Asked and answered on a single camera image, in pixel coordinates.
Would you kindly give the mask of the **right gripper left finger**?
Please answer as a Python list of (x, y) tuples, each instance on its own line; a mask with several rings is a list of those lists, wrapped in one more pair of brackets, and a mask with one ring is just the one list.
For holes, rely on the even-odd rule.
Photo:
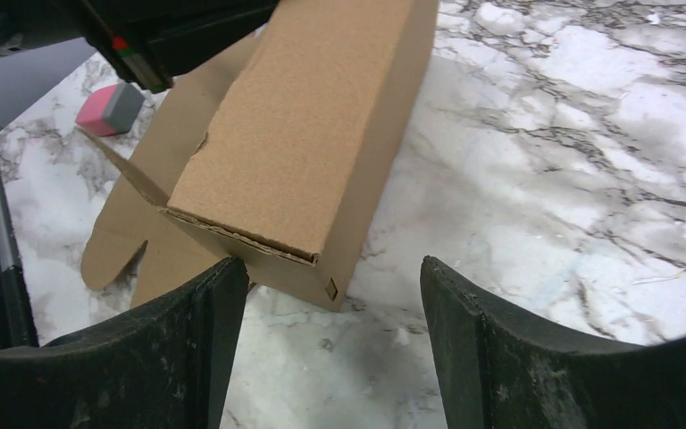
[(228, 257), (40, 348), (0, 350), (0, 428), (216, 428), (249, 279)]

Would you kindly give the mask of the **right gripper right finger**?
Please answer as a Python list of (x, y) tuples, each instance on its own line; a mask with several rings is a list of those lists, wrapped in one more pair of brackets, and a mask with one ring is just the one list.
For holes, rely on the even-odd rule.
[(420, 286), (451, 428), (686, 428), (686, 337), (653, 346), (549, 321), (436, 257)]

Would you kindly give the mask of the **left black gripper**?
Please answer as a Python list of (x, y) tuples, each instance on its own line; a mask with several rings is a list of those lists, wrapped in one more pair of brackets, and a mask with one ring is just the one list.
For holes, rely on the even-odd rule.
[(84, 38), (127, 82), (159, 93), (260, 28), (275, 1), (0, 1), (0, 57)]

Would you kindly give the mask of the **brown cardboard box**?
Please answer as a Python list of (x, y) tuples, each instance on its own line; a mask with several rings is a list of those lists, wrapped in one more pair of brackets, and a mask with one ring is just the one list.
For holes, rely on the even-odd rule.
[(243, 259), (252, 282), (340, 308), (434, 45), (435, 1), (282, 1), (178, 79), (119, 171), (80, 265), (141, 256), (134, 305)]

